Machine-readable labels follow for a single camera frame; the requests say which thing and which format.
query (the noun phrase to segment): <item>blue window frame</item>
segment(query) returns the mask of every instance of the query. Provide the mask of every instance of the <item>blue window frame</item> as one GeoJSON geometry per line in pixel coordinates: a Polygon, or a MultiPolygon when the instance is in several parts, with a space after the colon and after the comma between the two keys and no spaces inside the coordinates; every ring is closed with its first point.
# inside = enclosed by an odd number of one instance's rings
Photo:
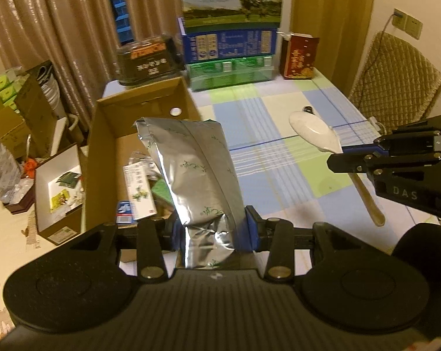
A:
{"type": "Polygon", "coordinates": [[[125,0],[110,0],[117,25],[118,37],[122,45],[134,41],[125,0]]]}

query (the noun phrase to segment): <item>spoon handle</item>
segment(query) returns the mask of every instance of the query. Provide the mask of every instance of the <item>spoon handle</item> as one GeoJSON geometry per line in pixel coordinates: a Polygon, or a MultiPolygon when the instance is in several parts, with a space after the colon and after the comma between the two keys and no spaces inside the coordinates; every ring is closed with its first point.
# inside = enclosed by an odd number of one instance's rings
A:
{"type": "Polygon", "coordinates": [[[378,227],[384,226],[386,222],[386,218],[379,209],[379,207],[376,205],[375,201],[373,200],[373,197],[371,196],[368,189],[360,179],[360,176],[356,173],[348,173],[348,176],[354,183],[355,188],[357,189],[360,198],[362,199],[369,213],[370,218],[373,220],[373,223],[375,223],[375,225],[378,227]]]}

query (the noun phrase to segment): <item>curtain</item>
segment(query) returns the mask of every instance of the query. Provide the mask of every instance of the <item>curtain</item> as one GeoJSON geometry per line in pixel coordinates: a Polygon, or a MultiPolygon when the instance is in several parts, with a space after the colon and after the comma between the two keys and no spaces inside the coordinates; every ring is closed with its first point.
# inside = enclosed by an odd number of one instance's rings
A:
{"type": "Polygon", "coordinates": [[[181,0],[126,0],[126,4],[135,39],[160,34],[175,37],[178,34],[181,0]]]}
{"type": "Polygon", "coordinates": [[[291,30],[320,37],[316,68],[346,96],[364,50],[373,0],[292,0],[291,30]]]}
{"type": "Polygon", "coordinates": [[[25,70],[50,59],[62,97],[84,129],[116,77],[119,46],[110,0],[0,0],[0,56],[25,70]]]}

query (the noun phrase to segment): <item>green medicine box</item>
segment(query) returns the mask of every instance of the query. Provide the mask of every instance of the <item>green medicine box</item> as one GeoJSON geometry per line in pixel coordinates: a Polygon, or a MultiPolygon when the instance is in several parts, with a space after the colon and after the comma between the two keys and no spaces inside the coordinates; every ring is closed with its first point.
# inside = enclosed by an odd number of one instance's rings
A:
{"type": "Polygon", "coordinates": [[[272,56],[249,56],[191,64],[188,66],[191,89],[201,91],[271,80],[274,77],[272,61],[272,56]]]}

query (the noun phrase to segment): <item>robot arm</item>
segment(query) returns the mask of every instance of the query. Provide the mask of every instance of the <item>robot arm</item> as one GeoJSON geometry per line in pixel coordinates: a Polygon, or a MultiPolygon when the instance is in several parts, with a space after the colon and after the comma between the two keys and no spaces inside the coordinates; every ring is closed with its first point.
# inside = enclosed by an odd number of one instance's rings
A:
{"type": "Polygon", "coordinates": [[[330,170],[366,173],[379,197],[441,218],[441,116],[343,151],[329,157],[330,170]]]}

